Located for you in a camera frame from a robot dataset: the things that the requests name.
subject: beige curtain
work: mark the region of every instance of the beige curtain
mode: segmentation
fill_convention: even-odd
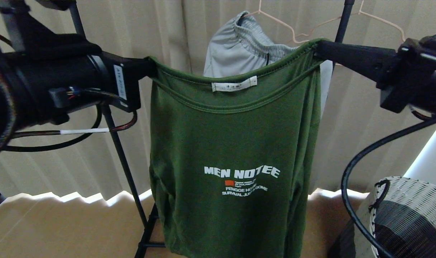
[[[74,32],[68,11],[48,10],[28,1],[32,15],[56,33]],[[295,28],[308,33],[316,24],[340,16],[344,2],[308,0],[263,0],[262,8]],[[354,6],[358,10],[360,1]],[[257,10],[257,0],[80,0],[78,2],[89,41],[104,51],[123,57],[155,56],[173,68],[200,75],[208,42],[220,26],[243,10]],[[436,33],[436,1],[366,1],[363,10],[400,25],[407,37],[420,39]],[[290,39],[290,31],[264,16],[256,16],[268,36],[277,43]],[[318,28],[313,36],[335,38],[339,21]],[[7,35],[0,16],[0,33]],[[354,15],[344,43],[396,49],[399,32],[379,21]],[[149,189],[149,109],[151,81],[141,80],[142,108],[139,122],[120,133],[139,193]],[[71,114],[65,129],[88,128],[96,111],[88,108]],[[113,109],[116,124],[130,114]],[[336,67],[326,102],[316,146],[311,189],[337,190],[343,169],[362,148],[392,132],[418,122],[406,110],[394,114],[379,107],[375,84]],[[51,125],[32,129],[50,129]],[[370,154],[350,179],[351,188],[366,191],[380,178],[402,175],[434,131],[434,127],[404,137]],[[70,137],[17,139],[12,145],[45,145]],[[127,190],[118,156],[108,134],[95,134],[84,142],[43,153],[0,154],[0,191],[52,191],[62,196],[78,191],[82,196],[101,192],[105,199]]]

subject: black and white basket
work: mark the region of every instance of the black and white basket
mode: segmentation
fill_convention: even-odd
[[[404,177],[380,180],[357,215],[395,258],[436,258],[436,186]],[[349,221],[328,258],[378,258],[377,250]]]

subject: white cable sleeve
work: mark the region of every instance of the white cable sleeve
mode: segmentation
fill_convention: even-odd
[[[87,133],[107,133],[107,132],[110,132],[110,128],[60,130],[60,134],[87,134]]]

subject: clothing rack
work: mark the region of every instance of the clothing rack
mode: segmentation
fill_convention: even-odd
[[[347,25],[349,23],[350,15],[352,13],[352,8],[354,5],[355,0],[345,0],[344,2],[344,9],[342,11],[342,16],[339,23],[339,28],[337,30],[336,39],[334,42],[342,43],[345,36],[345,31],[347,30]],[[70,14],[72,17],[74,28],[77,32],[77,34],[80,34],[84,37],[84,29],[83,24],[81,21],[81,17],[79,16],[78,7],[76,5],[76,1],[74,4],[70,7]],[[102,113],[105,117],[105,121],[108,124],[108,127],[115,127],[115,123],[113,121],[113,117],[111,115],[110,106],[107,104],[102,105]],[[159,219],[158,209],[156,207],[156,204],[151,209],[151,213],[148,216],[148,219],[146,219],[145,211],[143,210],[143,207],[140,202],[140,198],[137,192],[136,185],[134,183],[134,179],[132,177],[131,169],[129,168],[129,164],[127,163],[127,158],[124,153],[123,146],[121,144],[121,140],[118,136],[117,132],[110,132],[111,138],[113,140],[113,144],[115,145],[116,152],[118,153],[118,157],[120,159],[121,165],[123,167],[124,174],[126,176],[127,182],[129,184],[129,187],[131,189],[132,196],[135,200],[135,204],[137,206],[137,210],[140,214],[141,221],[143,223],[144,232],[141,237],[141,240],[138,244],[138,249],[135,254],[135,258],[144,258],[146,249],[147,248],[165,248],[164,243],[153,243],[150,241],[151,234],[153,233],[154,225],[156,224],[156,220]]]

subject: brown floor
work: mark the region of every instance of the brown floor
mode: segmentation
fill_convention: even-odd
[[[316,191],[309,197],[303,258],[326,257],[348,221],[340,195],[328,197],[330,194]],[[356,207],[364,197],[357,194]],[[133,257],[143,231],[133,198],[123,192],[109,203],[98,196],[86,199],[77,194],[7,198],[0,205],[0,258]],[[148,212],[154,201],[148,196],[142,203]],[[159,224],[151,240],[163,240]],[[148,248],[145,257],[183,256],[165,248]]]

